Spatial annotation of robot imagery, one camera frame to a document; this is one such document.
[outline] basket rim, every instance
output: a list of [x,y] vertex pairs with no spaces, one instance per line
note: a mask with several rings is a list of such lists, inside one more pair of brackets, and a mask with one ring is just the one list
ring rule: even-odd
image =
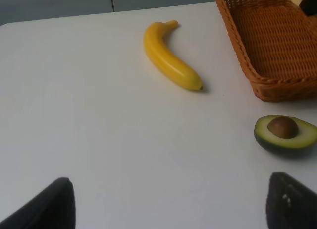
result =
[[231,13],[229,11],[229,8],[226,5],[225,0],[215,0],[218,9],[220,11],[220,14],[222,18],[224,19],[224,15],[227,18],[228,24],[231,28],[231,33],[234,34],[234,39],[236,44],[239,46],[240,54],[242,55],[244,59],[243,65],[247,67],[248,72],[245,70],[245,68],[242,68],[242,71],[248,78],[248,80],[258,86],[261,87],[268,87],[271,88],[272,85],[283,85],[283,87],[294,87],[294,85],[300,85],[305,82],[306,87],[310,86],[316,86],[317,85],[317,75],[316,76],[310,76],[305,78],[288,78],[288,79],[276,79],[276,78],[268,78],[263,77],[257,73],[257,71],[253,68],[251,61],[249,59],[248,53],[245,49],[245,46],[243,44],[242,38],[240,36],[240,33],[236,27],[236,24],[231,16]]

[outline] banana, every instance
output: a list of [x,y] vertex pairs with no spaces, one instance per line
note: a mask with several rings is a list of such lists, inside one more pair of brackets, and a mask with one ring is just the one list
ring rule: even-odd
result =
[[202,90],[199,75],[180,58],[173,54],[164,43],[164,37],[178,27],[176,20],[150,25],[144,34],[145,52],[154,65],[174,83],[188,90]]

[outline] avocado pit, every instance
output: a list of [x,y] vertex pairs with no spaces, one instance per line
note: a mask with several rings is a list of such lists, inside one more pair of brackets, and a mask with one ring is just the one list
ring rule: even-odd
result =
[[267,126],[268,130],[275,136],[282,139],[292,139],[298,135],[297,123],[286,116],[273,119]]

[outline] table surface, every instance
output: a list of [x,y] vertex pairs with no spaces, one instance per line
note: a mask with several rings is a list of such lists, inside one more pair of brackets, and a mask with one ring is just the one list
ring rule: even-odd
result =
[[[146,57],[155,21],[208,91]],[[265,229],[272,172],[317,191],[317,156],[286,160],[253,137],[265,115],[317,124],[317,102],[256,98],[215,3],[0,27],[0,220],[56,178],[74,184],[77,229]]]

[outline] woven basket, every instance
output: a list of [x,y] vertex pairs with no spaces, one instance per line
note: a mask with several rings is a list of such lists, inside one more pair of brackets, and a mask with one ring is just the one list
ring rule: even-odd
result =
[[216,0],[241,68],[268,102],[317,97],[317,18],[289,0]]

